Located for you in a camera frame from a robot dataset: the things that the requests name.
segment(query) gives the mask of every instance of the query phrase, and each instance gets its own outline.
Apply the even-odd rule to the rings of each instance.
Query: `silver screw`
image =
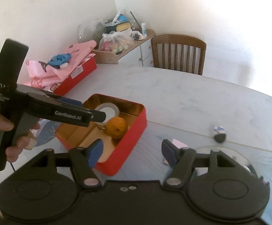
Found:
[[[99,184],[99,181],[97,179],[88,178],[84,180],[84,184],[87,186],[96,186]]]
[[[177,178],[169,178],[166,180],[166,183],[168,183],[170,186],[177,186],[180,185],[182,181]]]
[[[137,189],[137,186],[131,185],[131,186],[129,186],[129,189],[130,189],[130,190],[135,190],[135,189]]]
[[[127,187],[121,187],[120,190],[123,191],[123,192],[129,191],[129,189]]]

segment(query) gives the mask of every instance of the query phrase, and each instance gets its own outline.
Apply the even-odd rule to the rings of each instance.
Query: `pink object in bag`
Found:
[[[67,67],[60,69],[55,69],[43,62],[27,60],[25,64],[28,68],[30,81],[25,83],[25,85],[44,89],[48,85],[64,81],[95,48],[95,46],[96,42],[91,40],[63,48],[61,54],[70,53],[71,59],[68,61]]]

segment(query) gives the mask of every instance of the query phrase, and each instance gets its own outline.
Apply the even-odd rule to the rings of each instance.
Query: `red tin box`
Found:
[[[78,66],[69,76],[66,78],[55,90],[54,93],[60,96],[65,95],[75,85],[77,85],[83,78],[89,75],[96,69],[96,63],[94,57],[88,61],[82,62],[82,65]]]
[[[56,136],[66,149],[88,147],[94,140],[103,140],[103,154],[95,168],[113,176],[121,168],[147,126],[146,111],[142,104],[100,94],[92,95],[83,103],[83,107],[95,109],[102,103],[111,102],[120,110],[120,117],[128,123],[128,131],[120,140],[114,140],[106,131],[91,122],[89,127],[62,124],[56,130]]]

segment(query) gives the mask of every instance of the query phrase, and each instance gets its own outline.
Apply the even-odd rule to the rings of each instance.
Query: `drawer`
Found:
[[[151,48],[151,39],[142,43],[140,47],[141,47],[142,59],[145,60],[153,52]]]
[[[142,66],[140,46],[137,46],[135,49],[124,55],[118,60],[118,63],[121,65]]]
[[[144,67],[154,67],[154,60],[153,60],[153,54],[150,54],[144,61],[143,61]]]

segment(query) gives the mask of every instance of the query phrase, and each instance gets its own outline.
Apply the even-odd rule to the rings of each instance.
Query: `chair backrest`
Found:
[[[166,34],[153,37],[151,44],[155,67],[202,75],[206,51],[206,43],[202,40]]]

